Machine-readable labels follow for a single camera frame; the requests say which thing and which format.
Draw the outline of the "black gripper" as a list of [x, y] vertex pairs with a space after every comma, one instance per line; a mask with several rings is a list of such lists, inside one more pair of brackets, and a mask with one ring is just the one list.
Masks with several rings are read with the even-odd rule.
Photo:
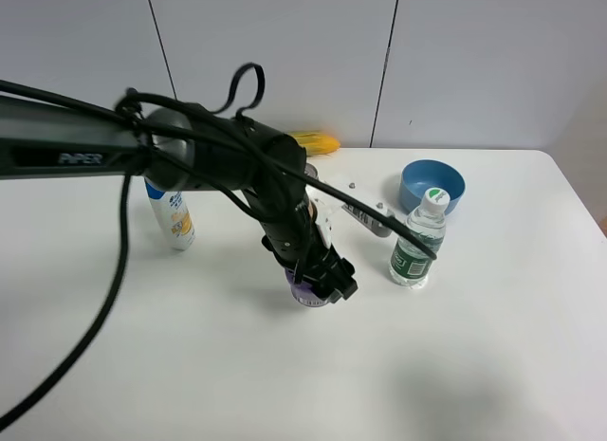
[[325, 244], [318, 213], [312, 201], [303, 201], [278, 221], [262, 222], [263, 245], [292, 273], [295, 300], [336, 303], [349, 299], [358, 290], [358, 283], [354, 266]]

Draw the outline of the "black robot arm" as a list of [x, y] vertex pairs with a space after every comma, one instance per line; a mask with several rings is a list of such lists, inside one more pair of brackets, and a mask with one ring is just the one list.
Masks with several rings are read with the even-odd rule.
[[357, 291], [354, 267], [322, 231], [304, 149], [255, 120], [130, 90], [114, 109], [1, 85], [5, 179], [142, 175], [162, 191], [218, 191], [258, 221], [296, 283], [333, 303]]

